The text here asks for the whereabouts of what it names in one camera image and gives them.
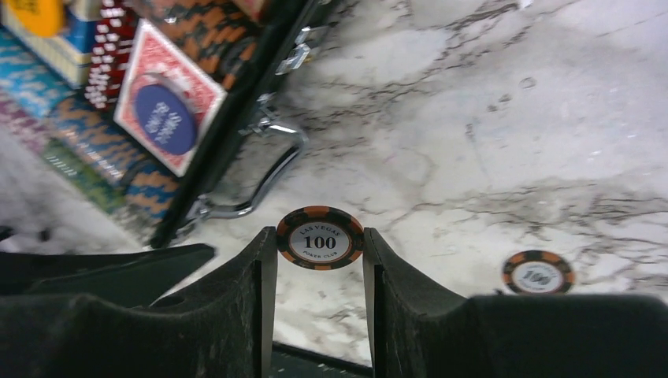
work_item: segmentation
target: marble surface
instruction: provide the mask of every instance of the marble surface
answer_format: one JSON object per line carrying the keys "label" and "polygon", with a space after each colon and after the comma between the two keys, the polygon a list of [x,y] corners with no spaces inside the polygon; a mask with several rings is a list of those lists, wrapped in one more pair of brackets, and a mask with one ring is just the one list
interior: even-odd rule
{"label": "marble surface", "polygon": [[[309,130],[309,153],[256,213],[207,222],[191,242],[218,257],[182,285],[293,209],[329,205],[462,295],[506,290],[504,260],[542,249],[573,266],[573,293],[668,300],[666,2],[344,2],[323,54],[280,97]],[[0,143],[0,188],[19,183],[34,209],[11,217],[26,235],[42,226],[24,219],[37,219],[63,251],[136,250]],[[220,197],[247,194],[279,145],[252,140]],[[38,211],[46,195],[62,203]],[[280,259],[279,270],[275,339],[369,364],[361,262],[315,272]]]}

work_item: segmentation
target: blue oval label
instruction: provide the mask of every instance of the blue oval label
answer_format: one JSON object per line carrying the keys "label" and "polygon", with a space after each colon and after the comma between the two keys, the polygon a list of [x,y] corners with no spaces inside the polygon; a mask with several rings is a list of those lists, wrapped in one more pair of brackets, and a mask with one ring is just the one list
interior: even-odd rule
{"label": "blue oval label", "polygon": [[154,146],[168,154],[183,155],[195,145],[195,117],[166,86],[151,84],[140,88],[135,98],[135,114]]}

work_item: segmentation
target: poker chip case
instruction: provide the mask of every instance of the poker chip case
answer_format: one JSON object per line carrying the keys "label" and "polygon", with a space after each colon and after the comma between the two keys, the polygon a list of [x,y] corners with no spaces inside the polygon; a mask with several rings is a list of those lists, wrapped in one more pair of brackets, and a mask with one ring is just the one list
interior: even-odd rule
{"label": "poker chip case", "polygon": [[[236,218],[251,213],[303,155],[308,145],[306,133],[298,125],[280,119],[273,99],[287,74],[316,55],[332,26],[328,16],[337,3],[270,2],[262,17],[265,23],[257,24],[242,19],[242,13],[231,2],[135,0],[121,4],[104,0],[97,5],[102,17],[95,20],[90,19],[95,13],[95,0],[79,0],[73,7],[85,8],[89,19],[80,22],[87,28],[77,29],[88,40],[81,44],[88,50],[81,49],[83,60],[78,61],[63,60],[68,56],[67,51],[63,52],[64,37],[38,39],[30,35],[17,26],[20,23],[10,19],[9,7],[3,3],[0,71],[9,80],[0,82],[0,97],[11,102],[9,108],[24,110],[32,120],[26,127],[34,130],[34,140],[24,145],[29,144],[46,164],[68,178],[140,242],[163,248],[183,240],[209,218]],[[73,10],[73,18],[86,12]],[[105,12],[111,14],[111,22]],[[215,17],[227,18],[219,21]],[[183,21],[183,30],[174,20]],[[92,25],[98,26],[98,32],[106,32],[105,36],[98,33],[93,40]],[[148,37],[142,39],[144,29]],[[142,66],[138,51],[149,51],[151,46],[137,44],[138,40],[150,42],[152,34],[148,31],[168,40],[169,45],[165,46],[174,60],[188,61],[195,67],[191,70],[194,76],[206,85],[181,83],[190,71],[155,75],[155,67],[164,65],[155,59]],[[112,43],[115,47],[106,49]],[[76,70],[82,69],[85,59],[86,69],[90,69],[86,75],[88,85],[86,80],[70,79],[82,76]],[[41,90],[35,85],[36,80],[45,83]],[[180,91],[173,83],[190,92]],[[192,95],[195,91],[209,93],[200,91],[207,85],[214,94],[213,100],[199,101]],[[159,109],[170,99],[183,104],[178,121],[195,124],[197,132],[172,128],[168,130],[168,137],[173,136],[171,144],[157,148],[160,137],[150,134],[147,126],[156,112],[144,111],[137,105],[132,111],[125,110],[140,98],[155,100],[162,98],[163,93],[167,99],[150,106]],[[142,128],[132,127],[128,121],[131,118],[135,123],[141,120],[143,134]],[[21,136],[28,133],[26,129],[11,131]],[[247,200],[219,205],[210,194],[251,135],[283,138],[289,148],[264,173]]]}

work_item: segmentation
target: yellow circle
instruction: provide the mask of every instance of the yellow circle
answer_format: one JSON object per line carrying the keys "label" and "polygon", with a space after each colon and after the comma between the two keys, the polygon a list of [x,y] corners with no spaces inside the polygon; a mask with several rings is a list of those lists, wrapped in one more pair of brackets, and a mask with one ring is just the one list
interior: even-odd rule
{"label": "yellow circle", "polygon": [[38,37],[53,37],[65,26],[63,0],[7,0],[7,4],[26,30]]}

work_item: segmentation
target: chip rim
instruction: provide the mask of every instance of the chip rim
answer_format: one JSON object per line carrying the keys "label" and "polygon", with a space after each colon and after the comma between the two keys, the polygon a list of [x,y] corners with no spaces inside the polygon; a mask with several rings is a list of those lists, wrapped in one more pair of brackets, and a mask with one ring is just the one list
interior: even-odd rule
{"label": "chip rim", "polygon": [[[344,232],[349,240],[345,253],[331,261],[312,261],[298,254],[290,244],[291,235],[309,223],[329,223]],[[291,211],[276,227],[276,245],[283,257],[304,269],[336,270],[348,266],[362,256],[364,249],[364,228],[355,217],[331,206],[305,206]]]}
{"label": "chip rim", "polygon": [[[513,280],[513,272],[528,262],[542,262],[557,269],[562,275],[562,283],[556,289],[544,293],[522,290]],[[575,286],[575,272],[570,263],[562,256],[548,250],[523,250],[512,254],[503,263],[503,283],[508,289],[519,295],[559,295],[568,293]]]}

